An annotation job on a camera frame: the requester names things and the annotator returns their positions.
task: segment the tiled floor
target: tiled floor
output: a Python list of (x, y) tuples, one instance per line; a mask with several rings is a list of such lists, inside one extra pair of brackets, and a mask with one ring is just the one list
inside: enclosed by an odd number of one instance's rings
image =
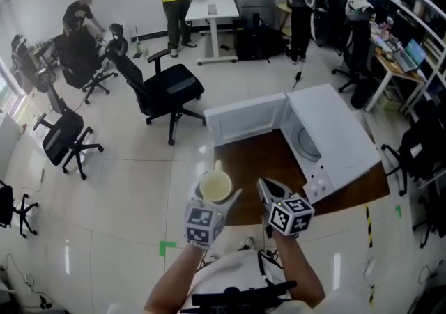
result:
[[(150, 53), (161, 50), (160, 38), (143, 44)], [(204, 40), (197, 49), (186, 49), (180, 58), (164, 57), (164, 67), (184, 63), (200, 79), (206, 92), (191, 110), (203, 111), (231, 102), (278, 92), (291, 91), (298, 67), (284, 56), (267, 61), (203, 65), (194, 63), (204, 53)], [(148, 77), (154, 65), (144, 58), (136, 61)], [(303, 79), (297, 89), (330, 83), (343, 84), (330, 70), (340, 58), (331, 50), (310, 46)], [(83, 98), (81, 91), (56, 82), (61, 97), (73, 109)], [(79, 113), (95, 132), (92, 138), (105, 151), (87, 155), (86, 181), (79, 174), (66, 176), (52, 166), (40, 147), (45, 134), (41, 127), (29, 131), (17, 142), (5, 181), (15, 190), (16, 199), (28, 192), (40, 203), (33, 218), (38, 236), (27, 240), (18, 229), (0, 231), (0, 256), (13, 254), (23, 273), (32, 273), (35, 290), (48, 293), (59, 305), (74, 314), (104, 314), (112, 302), (144, 305), (152, 287), (185, 246), (183, 211), (192, 182), (213, 164), (208, 131), (198, 120), (182, 118), (176, 129), (176, 144), (167, 145), (167, 117), (147, 126), (132, 89), (124, 78), (107, 80), (111, 94), (98, 91), (91, 104)], [(350, 95), (343, 95), (348, 101)], [(48, 113), (46, 95), (37, 94), (22, 121), (30, 125), (35, 115)], [(364, 114), (378, 145), (398, 146), (407, 122), (397, 113), (374, 110)], [(391, 164), (383, 157), (386, 169)], [(41, 169), (45, 177), (40, 184)], [(376, 286), (375, 313), (406, 313), (412, 300), (421, 293), (417, 282), (424, 265), (434, 266), (442, 259), (445, 245), (433, 236), (425, 249), (419, 248), (420, 233), (411, 227), (417, 215), (416, 191), (400, 198), (398, 178), (389, 178), (391, 194), (369, 204), (374, 246), (368, 247), (367, 222), (363, 205), (316, 217), (300, 242), (308, 261), (319, 275), (326, 292), (352, 290), (368, 301), (370, 285)], [(395, 207), (400, 205), (402, 218)], [(261, 226), (226, 227), (214, 243), (213, 251), (223, 254), (238, 248), (247, 236), (256, 247), (274, 249)], [(159, 255), (162, 240), (174, 241), (165, 258)], [(363, 274), (370, 258), (376, 259), (372, 275)], [(19, 273), (10, 264), (8, 275), (25, 306), (39, 303), (29, 292)]]

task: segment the window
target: window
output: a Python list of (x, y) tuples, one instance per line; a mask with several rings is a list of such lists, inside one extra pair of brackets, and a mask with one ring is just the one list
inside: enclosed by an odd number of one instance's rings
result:
[(12, 115), (23, 97), (24, 93), (0, 59), (0, 110)]

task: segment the laptop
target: laptop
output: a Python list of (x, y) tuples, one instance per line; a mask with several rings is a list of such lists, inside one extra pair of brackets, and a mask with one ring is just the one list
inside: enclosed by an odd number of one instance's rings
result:
[(426, 52), (413, 39), (404, 50), (394, 53), (393, 57), (404, 72), (418, 69), (426, 58)]

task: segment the pants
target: pants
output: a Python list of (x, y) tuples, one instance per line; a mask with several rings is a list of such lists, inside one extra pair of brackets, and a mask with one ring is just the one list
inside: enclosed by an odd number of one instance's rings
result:
[(305, 58), (309, 39), (312, 36), (313, 10), (310, 7), (293, 7), (291, 13), (291, 59), (296, 61), (298, 56)]
[(176, 0), (162, 4), (167, 18), (167, 34), (169, 35), (170, 48), (172, 49), (178, 49), (180, 33), (183, 45), (190, 41), (191, 28), (185, 21), (189, 6), (190, 0)]

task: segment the cup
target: cup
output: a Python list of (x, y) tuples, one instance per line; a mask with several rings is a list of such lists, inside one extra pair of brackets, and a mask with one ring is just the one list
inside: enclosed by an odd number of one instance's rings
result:
[(214, 170), (203, 176), (200, 193), (205, 201), (216, 204), (223, 204), (231, 196), (232, 181), (223, 171), (222, 161), (216, 161)]

